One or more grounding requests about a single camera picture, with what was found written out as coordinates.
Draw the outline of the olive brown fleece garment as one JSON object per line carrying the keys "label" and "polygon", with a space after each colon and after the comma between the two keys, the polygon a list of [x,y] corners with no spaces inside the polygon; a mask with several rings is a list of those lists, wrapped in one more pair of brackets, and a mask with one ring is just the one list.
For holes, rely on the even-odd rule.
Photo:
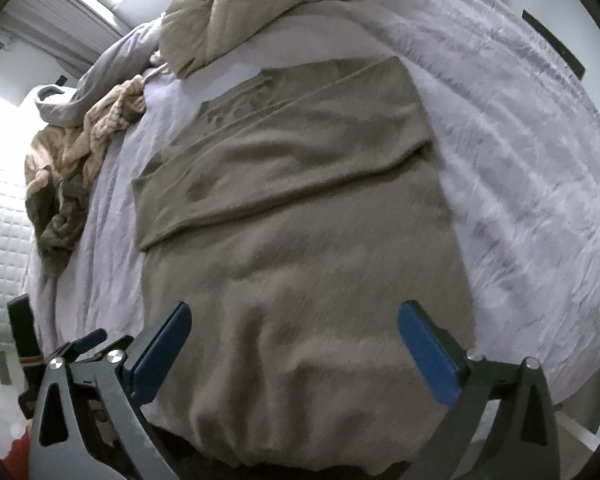
{"label": "olive brown fleece garment", "polygon": [[147,322],[193,329],[160,390],[169,428],[230,466],[411,460],[444,409],[398,330],[418,301],[475,340],[434,134],[397,58],[264,70],[133,184]]}

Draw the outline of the lavender bed sheet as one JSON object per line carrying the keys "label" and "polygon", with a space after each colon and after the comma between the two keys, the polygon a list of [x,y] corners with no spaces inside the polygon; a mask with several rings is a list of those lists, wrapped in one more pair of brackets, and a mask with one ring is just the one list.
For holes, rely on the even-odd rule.
{"label": "lavender bed sheet", "polygon": [[110,146],[68,268],[50,278],[30,265],[42,348],[142,329],[132,183],[203,102],[265,67],[358,56],[400,58],[426,108],[479,348],[538,358],[555,401],[578,391],[600,368],[600,114],[500,0],[305,4],[184,79],[151,79],[145,116]]}

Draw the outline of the white quilted mattress side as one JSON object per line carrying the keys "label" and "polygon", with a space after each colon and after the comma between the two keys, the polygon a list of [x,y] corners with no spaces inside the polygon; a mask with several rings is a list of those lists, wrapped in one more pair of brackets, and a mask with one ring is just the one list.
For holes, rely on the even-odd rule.
{"label": "white quilted mattress side", "polygon": [[0,171],[0,346],[12,342],[7,304],[21,294],[32,246],[32,226],[21,183]]}

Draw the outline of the grey lavender blanket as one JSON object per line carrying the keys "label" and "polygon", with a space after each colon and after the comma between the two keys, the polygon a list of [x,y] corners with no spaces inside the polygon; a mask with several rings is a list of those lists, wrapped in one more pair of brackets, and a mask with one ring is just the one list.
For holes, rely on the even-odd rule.
{"label": "grey lavender blanket", "polygon": [[61,88],[49,84],[38,90],[35,105],[43,122],[58,127],[79,127],[85,114],[117,84],[143,75],[158,50],[161,18],[140,24],[110,46],[80,78],[67,102],[55,102]]}

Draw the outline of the tan striped clothes pile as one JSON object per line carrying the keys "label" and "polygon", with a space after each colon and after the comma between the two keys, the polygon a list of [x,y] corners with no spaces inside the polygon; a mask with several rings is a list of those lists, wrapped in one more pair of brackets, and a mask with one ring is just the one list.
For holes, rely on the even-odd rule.
{"label": "tan striped clothes pile", "polygon": [[145,78],[117,84],[75,126],[40,130],[24,160],[26,209],[43,269],[61,274],[84,230],[94,181],[115,134],[146,112]]}

